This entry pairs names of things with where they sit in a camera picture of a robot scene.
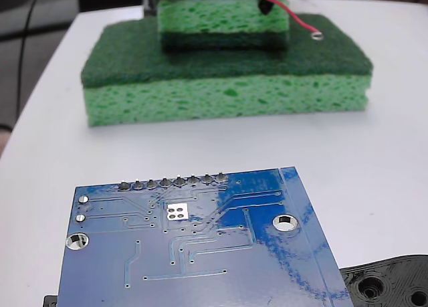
stacked sponges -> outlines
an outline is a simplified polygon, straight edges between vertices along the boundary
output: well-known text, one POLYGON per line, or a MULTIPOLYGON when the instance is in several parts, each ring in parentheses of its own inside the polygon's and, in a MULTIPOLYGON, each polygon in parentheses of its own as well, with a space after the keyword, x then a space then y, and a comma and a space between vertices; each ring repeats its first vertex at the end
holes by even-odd
MULTIPOLYGON (((272 22, 266 33, 284 39, 287 49, 262 49, 263 32, 251 25, 247 30, 255 40, 243 45, 225 28, 205 31, 201 16, 185 25, 168 23, 173 3, 161 0, 157 18, 104 30, 82 72, 90 125, 364 109, 372 64, 327 18, 301 15, 324 32, 324 41, 311 40, 296 23, 288 29, 287 21, 272 22), (239 45, 245 49, 232 49, 239 45)), ((184 15, 198 9, 195 0, 177 1, 177 7, 184 15)), ((223 19, 221 10, 209 16, 208 29, 226 20, 231 33, 245 41, 237 27, 244 25, 241 19, 223 19)))

black 3d-printed part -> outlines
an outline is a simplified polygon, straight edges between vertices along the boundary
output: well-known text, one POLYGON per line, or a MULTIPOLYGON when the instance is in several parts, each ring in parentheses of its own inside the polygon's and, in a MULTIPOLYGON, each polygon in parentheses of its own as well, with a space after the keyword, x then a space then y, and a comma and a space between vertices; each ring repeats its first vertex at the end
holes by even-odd
MULTIPOLYGON (((428 307, 428 255, 406 255, 341 269, 354 307, 428 307)), ((46 296, 43 307, 56 307, 46 296)))

gray floor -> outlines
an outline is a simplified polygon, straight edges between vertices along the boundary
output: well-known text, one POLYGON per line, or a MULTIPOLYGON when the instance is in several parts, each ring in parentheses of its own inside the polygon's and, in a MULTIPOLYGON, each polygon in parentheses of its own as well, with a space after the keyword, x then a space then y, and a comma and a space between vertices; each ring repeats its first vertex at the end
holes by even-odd
MULTIPOLYGON (((23 29, 28 6, 0 12, 0 35, 23 29)), ((72 21, 78 13, 77 0, 39 0, 35 6, 31 27, 72 21)), ((25 47, 21 108, 27 102, 41 73, 55 52, 66 31, 31 36, 25 47)), ((16 122, 17 68, 20 39, 0 42, 0 124, 16 122)))

wire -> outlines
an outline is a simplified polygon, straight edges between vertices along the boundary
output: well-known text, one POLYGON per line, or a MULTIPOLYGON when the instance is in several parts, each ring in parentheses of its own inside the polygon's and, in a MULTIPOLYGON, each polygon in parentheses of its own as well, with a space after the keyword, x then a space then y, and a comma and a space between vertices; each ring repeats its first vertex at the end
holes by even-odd
POLYGON ((294 18, 294 20, 300 24, 300 26, 302 26, 306 29, 309 29, 312 32, 312 34, 311 34, 312 39, 315 39, 316 41, 322 41, 324 39, 324 36, 322 35, 322 33, 319 30, 317 30, 315 27, 313 27, 313 26, 305 23, 304 21, 302 21, 290 8, 285 6, 280 1, 277 1, 277 0, 266 0, 266 1, 270 1, 271 3, 274 3, 278 6, 280 6, 287 13, 289 13, 294 18))
POLYGON ((21 41, 21 48, 19 49, 19 61, 18 61, 18 84, 17 84, 17 96, 16 96, 16 109, 15 109, 15 115, 16 115, 16 121, 18 121, 19 115, 21 113, 21 91, 22 91, 22 64, 24 59, 24 51, 25 51, 25 42, 27 40, 28 36, 28 28, 29 28, 29 22, 31 21, 31 14, 33 13, 35 4, 37 3, 37 0, 33 0, 31 2, 31 5, 28 10, 27 14, 27 20, 25 21, 24 30, 22 33, 22 41, 21 41))

dark green scouring pad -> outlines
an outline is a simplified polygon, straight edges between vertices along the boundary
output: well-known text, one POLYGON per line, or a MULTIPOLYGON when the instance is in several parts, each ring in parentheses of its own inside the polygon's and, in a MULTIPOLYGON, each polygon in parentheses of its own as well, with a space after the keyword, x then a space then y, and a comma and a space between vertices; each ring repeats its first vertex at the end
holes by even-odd
POLYGON ((158 32, 163 48, 286 48, 288 14, 275 5, 263 15, 257 4, 258 0, 160 0, 158 32))
POLYGON ((163 53, 156 18, 104 30, 82 72, 90 125, 364 110, 372 64, 337 26, 301 15, 287 52, 163 53))

